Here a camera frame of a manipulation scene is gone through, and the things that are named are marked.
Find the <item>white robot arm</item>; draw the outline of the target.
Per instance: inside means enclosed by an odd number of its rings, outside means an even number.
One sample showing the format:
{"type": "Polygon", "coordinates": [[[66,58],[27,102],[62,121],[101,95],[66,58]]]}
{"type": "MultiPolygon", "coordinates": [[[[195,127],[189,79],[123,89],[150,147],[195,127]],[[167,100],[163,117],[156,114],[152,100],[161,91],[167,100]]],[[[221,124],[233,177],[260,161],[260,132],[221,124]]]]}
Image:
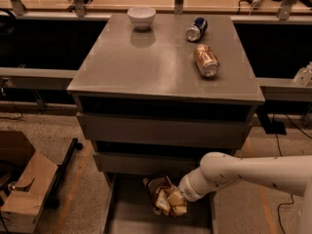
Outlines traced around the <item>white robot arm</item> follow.
{"type": "Polygon", "coordinates": [[[188,202],[196,202],[238,180],[301,196],[303,207],[295,234],[311,234],[311,155],[238,158],[219,152],[208,153],[201,159],[200,166],[185,175],[179,185],[166,180],[156,189],[152,200],[154,212],[185,215],[188,202]]]}

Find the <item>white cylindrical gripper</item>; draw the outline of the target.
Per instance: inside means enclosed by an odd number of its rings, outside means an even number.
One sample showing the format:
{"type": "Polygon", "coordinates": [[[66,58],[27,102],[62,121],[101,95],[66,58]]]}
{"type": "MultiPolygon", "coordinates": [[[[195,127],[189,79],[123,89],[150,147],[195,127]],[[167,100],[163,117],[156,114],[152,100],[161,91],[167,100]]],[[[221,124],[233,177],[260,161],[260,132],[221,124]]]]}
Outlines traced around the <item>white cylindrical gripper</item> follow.
{"type": "Polygon", "coordinates": [[[155,206],[161,211],[168,212],[171,209],[171,206],[181,206],[185,203],[185,200],[188,202],[196,202],[210,192],[213,192],[215,190],[215,184],[206,179],[202,170],[197,168],[181,179],[178,185],[178,190],[174,190],[169,195],[168,199],[165,191],[160,190],[155,206]]]}

